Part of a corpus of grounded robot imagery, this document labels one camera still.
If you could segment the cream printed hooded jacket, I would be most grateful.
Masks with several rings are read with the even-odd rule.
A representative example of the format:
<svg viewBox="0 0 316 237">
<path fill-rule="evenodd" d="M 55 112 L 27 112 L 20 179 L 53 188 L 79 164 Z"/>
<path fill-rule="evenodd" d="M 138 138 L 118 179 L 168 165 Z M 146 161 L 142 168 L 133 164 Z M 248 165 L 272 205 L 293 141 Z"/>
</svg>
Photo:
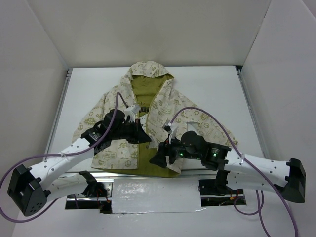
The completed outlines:
<svg viewBox="0 0 316 237">
<path fill-rule="evenodd" d="M 238 141 L 224 126 L 197 110 L 196 104 L 173 86 L 173 75 L 161 64 L 133 64 L 120 83 L 102 95 L 81 119 L 73 139 L 94 145 L 91 167 L 107 172 L 170 178 L 182 171 L 183 160 L 150 163 L 168 136 L 163 125 L 172 120 L 176 137 L 192 124 L 206 141 L 224 146 Z"/>
</svg>

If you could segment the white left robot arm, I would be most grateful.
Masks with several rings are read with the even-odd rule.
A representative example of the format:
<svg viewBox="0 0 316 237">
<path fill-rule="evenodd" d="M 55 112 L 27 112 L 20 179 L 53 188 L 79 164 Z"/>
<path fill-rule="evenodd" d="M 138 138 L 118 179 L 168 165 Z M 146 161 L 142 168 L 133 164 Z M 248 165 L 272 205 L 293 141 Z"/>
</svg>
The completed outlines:
<svg viewBox="0 0 316 237">
<path fill-rule="evenodd" d="M 12 173 L 8 194 L 24 216 L 39 212 L 47 202 L 71 194 L 88 198 L 106 197 L 104 185 L 88 171 L 68 176 L 68 170 L 108 148 L 113 141 L 129 144 L 151 141 L 139 119 L 132 120 L 120 110 L 110 110 L 102 121 L 84 132 L 73 144 L 53 157 L 29 168 L 17 166 Z"/>
</svg>

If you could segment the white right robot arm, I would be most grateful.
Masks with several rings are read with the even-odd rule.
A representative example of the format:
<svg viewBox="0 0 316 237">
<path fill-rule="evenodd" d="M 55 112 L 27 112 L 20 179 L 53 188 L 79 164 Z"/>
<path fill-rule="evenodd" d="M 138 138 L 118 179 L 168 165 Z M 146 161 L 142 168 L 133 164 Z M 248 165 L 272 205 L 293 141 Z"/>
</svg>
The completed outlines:
<svg viewBox="0 0 316 237">
<path fill-rule="evenodd" d="M 230 147 L 207 142 L 188 131 L 181 139 L 167 138 L 161 142 L 150 163 L 166 168 L 181 159 L 199 160 L 205 168 L 216 171 L 215 189 L 220 193 L 238 189 L 278 191 L 289 202 L 306 200 L 306 172 L 295 158 L 278 161 L 238 154 Z"/>
</svg>

